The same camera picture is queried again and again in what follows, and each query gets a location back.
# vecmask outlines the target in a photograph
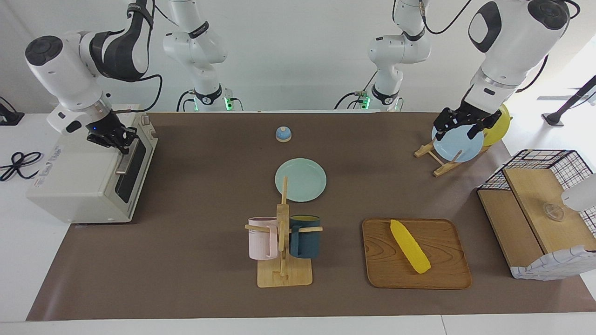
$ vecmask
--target table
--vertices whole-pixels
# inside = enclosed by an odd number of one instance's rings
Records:
[[[16,150],[49,152],[58,134],[45,122],[43,114],[28,114],[18,128],[0,129],[0,158]],[[26,142],[13,141],[26,138]],[[56,251],[68,229],[56,219],[24,201],[28,183],[15,179],[0,184],[0,198],[5,206],[0,220],[0,322],[23,321],[43,282]],[[371,330],[409,334],[503,334],[561,333],[592,334],[596,313],[461,315],[453,317],[364,317],[364,318],[292,318],[292,319],[219,319],[219,320],[117,320],[68,322],[0,323],[0,333],[7,334],[104,334],[125,331],[127,334],[162,334],[168,331],[194,334],[265,334],[252,327],[257,323],[269,329],[289,327],[307,321],[311,333],[360,334]]]
[[[496,145],[450,175],[434,178],[434,161],[412,156],[428,141],[434,117],[154,114],[160,144],[132,224],[70,227],[28,319],[596,310],[579,277],[548,283],[511,278],[473,192],[508,153]],[[274,140],[280,125],[293,130],[289,143]],[[291,206],[294,214],[322,217],[325,226],[321,256],[313,261],[315,282],[261,290],[242,227],[251,216],[274,213],[279,194],[273,175],[295,157],[313,159],[328,175],[320,198]],[[372,287],[360,230],[370,217],[450,219],[466,251],[472,287]]]

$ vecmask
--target green indicator light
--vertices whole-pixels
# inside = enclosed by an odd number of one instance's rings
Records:
[[[229,98],[224,98],[225,100],[225,107],[228,111],[234,109],[234,103]]]
[[[362,103],[362,109],[368,109],[371,105],[371,98],[365,97],[364,102]]]

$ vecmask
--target yellow plate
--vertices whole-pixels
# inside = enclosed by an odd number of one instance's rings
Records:
[[[505,105],[501,105],[500,110],[503,114],[501,115],[499,120],[497,120],[495,126],[493,128],[484,130],[484,147],[488,147],[500,141],[509,130],[509,126],[511,125],[511,115],[509,115],[509,110],[507,110],[507,107],[505,107]]]
[[[417,273],[423,274],[430,269],[429,258],[424,254],[424,251],[418,245],[408,229],[399,221],[391,220],[391,233],[393,238],[398,242],[399,248],[402,249],[403,254],[416,270]]]

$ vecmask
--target light blue plate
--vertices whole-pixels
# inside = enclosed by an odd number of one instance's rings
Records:
[[[473,139],[468,138],[468,131],[473,126],[461,126],[448,131],[442,140],[434,142],[434,149],[441,157],[451,161],[460,150],[461,155],[455,160],[456,163],[467,162],[478,156],[484,143],[484,135],[479,132]],[[432,138],[437,134],[437,129],[433,127]]]
[[[327,175],[316,162],[295,158],[283,163],[275,173],[275,186],[281,193],[288,176],[288,199],[304,203],[316,199],[327,186]]]

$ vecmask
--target cable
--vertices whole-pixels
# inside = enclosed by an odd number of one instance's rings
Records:
[[[242,105],[242,100],[240,100],[238,98],[231,98],[230,101],[238,101],[240,103],[240,108],[242,108],[242,111],[244,111],[244,106]]]
[[[184,103],[182,104],[182,111],[186,111],[186,103],[189,102],[189,101],[193,103],[194,102],[194,99],[186,99],[186,100],[184,100]]]
[[[575,105],[575,106],[573,106],[573,107],[569,107],[569,109],[573,109],[573,108],[575,108],[575,107],[579,107],[579,106],[581,106],[581,105],[585,104],[585,103],[586,103],[588,100],[590,100],[590,99],[591,99],[591,98],[592,98],[592,97],[593,97],[595,94],[596,94],[596,91],[594,91],[594,93],[592,93],[592,95],[590,95],[590,96],[589,96],[589,97],[588,97],[586,100],[583,100],[583,101],[582,101],[580,104],[578,104],[578,105]]]
[[[184,91],[180,98],[178,98],[178,105],[176,105],[176,111],[180,111],[180,104],[182,104],[182,99],[184,99],[184,97],[186,97],[187,94],[191,94],[191,91]]]
[[[356,105],[358,105],[358,101],[360,101],[360,100],[352,101],[349,105],[347,105],[347,109],[350,109],[350,106],[352,106],[352,104],[354,104],[354,107],[352,109],[356,108]]]
[[[536,76],[534,77],[534,79],[532,79],[532,81],[529,84],[527,84],[526,87],[524,87],[522,89],[518,89],[516,91],[516,93],[521,93],[521,92],[529,89],[530,86],[534,85],[534,83],[536,82],[536,80],[538,80],[538,77],[540,77],[540,75],[542,74],[542,71],[544,71],[544,68],[547,66],[547,61],[548,61],[548,55],[546,55],[544,57],[544,60],[542,61],[542,66],[540,67],[540,70],[538,70],[538,73],[536,74]]]
[[[378,70],[376,70],[376,71],[374,72],[374,74],[373,74],[373,75],[372,75],[372,77],[371,77],[371,80],[369,80],[369,81],[368,81],[368,84],[367,84],[367,85],[364,87],[364,89],[363,89],[363,91],[364,91],[364,92],[366,92],[366,91],[367,91],[367,89],[368,89],[368,85],[370,85],[370,84],[371,84],[371,82],[373,82],[373,79],[374,79],[374,77],[377,75],[377,73],[378,73]]]
[[[337,109],[339,107],[339,105],[342,103],[342,101],[344,101],[347,97],[350,97],[352,95],[356,95],[356,93],[351,92],[351,93],[344,95],[341,99],[339,99],[339,101],[337,102],[336,106],[333,109]]]
[[[13,111],[15,113],[17,112],[17,110],[14,108],[14,106],[11,103],[8,102],[8,100],[6,100],[5,98],[2,98],[2,97],[0,97],[0,99],[4,100],[4,102],[7,103],[10,106],[10,108],[13,109]]]
[[[393,12],[391,13],[393,17],[393,23],[395,23],[395,5],[398,3],[398,0],[393,0]]]
[[[575,10],[576,10],[575,11],[575,14],[572,15],[569,18],[570,20],[573,20],[574,18],[576,18],[579,15],[579,13],[582,11],[581,7],[575,1],[572,1],[572,0],[563,0],[563,2],[566,2],[566,3],[570,4],[571,6],[574,6],[575,7]]]
[[[122,78],[115,78],[118,80],[121,80],[123,82],[127,82],[127,83],[136,83],[136,82],[144,82],[146,80],[150,80],[153,78],[159,78],[159,89],[157,89],[157,96],[155,97],[155,100],[153,101],[153,103],[142,110],[134,110],[134,109],[124,109],[124,110],[115,110],[114,113],[116,114],[121,114],[121,113],[144,113],[148,110],[150,110],[151,108],[153,108],[156,104],[157,104],[157,100],[159,100],[159,97],[162,94],[162,87],[163,87],[163,77],[161,75],[152,75],[149,77],[145,77],[143,79],[135,79],[135,80],[127,80],[127,79],[122,79]]]
[[[465,3],[465,5],[460,10],[460,12],[457,13],[457,15],[455,16],[453,21],[451,21],[451,23],[449,23],[449,25],[447,27],[445,27],[445,29],[441,30],[440,32],[434,32],[429,28],[429,25],[426,23],[426,12],[424,10],[424,2],[423,2],[423,0],[419,0],[419,1],[420,1],[420,14],[422,15],[422,21],[424,22],[424,27],[426,27],[426,30],[428,30],[429,33],[431,33],[433,35],[440,35],[440,34],[446,32],[449,28],[451,28],[451,26],[453,26],[453,24],[457,21],[457,19],[460,17],[460,15],[464,12],[464,10],[472,2],[472,0],[468,0],[468,2]]]
[[[33,158],[31,160],[27,160],[27,158],[29,158],[30,156],[35,156],[35,158]],[[31,179],[31,178],[35,177],[39,171],[35,172],[34,174],[32,174],[30,176],[24,176],[20,169],[24,166],[29,166],[31,164],[37,163],[41,159],[41,156],[42,156],[42,154],[38,151],[34,151],[34,152],[28,153],[26,155],[20,151],[14,153],[11,158],[11,160],[13,162],[11,165],[0,166],[0,170],[8,169],[8,171],[4,172],[2,174],[2,176],[0,176],[0,181],[9,180],[15,172],[19,176],[21,176],[21,178],[23,178],[23,179]]]
[[[178,27],[178,24],[175,23],[174,21],[172,21],[169,17],[167,17],[167,15],[164,14],[163,11],[157,5],[155,5],[155,9],[157,9],[157,11],[159,12],[159,14],[161,14],[164,18],[166,18],[166,20],[172,22],[176,27]]]

